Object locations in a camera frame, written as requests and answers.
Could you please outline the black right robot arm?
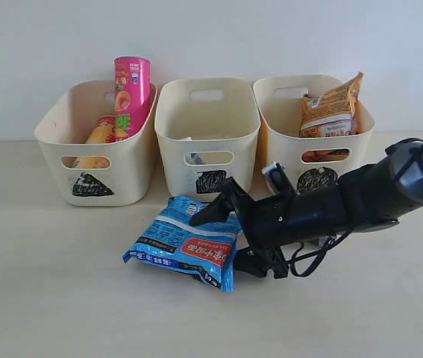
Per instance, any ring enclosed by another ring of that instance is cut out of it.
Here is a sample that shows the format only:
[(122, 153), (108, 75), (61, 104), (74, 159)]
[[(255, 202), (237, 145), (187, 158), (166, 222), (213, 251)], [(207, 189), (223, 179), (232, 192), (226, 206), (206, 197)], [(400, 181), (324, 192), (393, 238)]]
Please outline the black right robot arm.
[(312, 191), (295, 190), (279, 163), (263, 174), (273, 196), (255, 201), (227, 178), (219, 195), (189, 223), (226, 222), (236, 213), (248, 243), (234, 257), (237, 271), (258, 278), (268, 271), (276, 279), (307, 277), (351, 233), (386, 230), (423, 207), (423, 139), (403, 139), (387, 147), (378, 163)]

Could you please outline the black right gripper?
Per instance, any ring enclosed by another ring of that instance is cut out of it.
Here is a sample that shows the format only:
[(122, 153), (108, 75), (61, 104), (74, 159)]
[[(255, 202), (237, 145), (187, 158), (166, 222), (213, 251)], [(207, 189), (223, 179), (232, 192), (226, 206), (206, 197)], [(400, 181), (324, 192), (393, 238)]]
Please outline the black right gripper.
[(292, 241), (292, 211), (297, 210), (303, 195), (275, 195), (253, 200), (234, 180), (226, 178), (218, 185), (219, 195), (189, 221), (191, 226), (226, 222), (235, 213), (242, 226), (247, 248), (239, 249), (234, 257), (234, 270), (257, 278), (273, 271), (275, 278), (285, 278), (297, 272), (295, 259), (286, 259), (281, 247)]

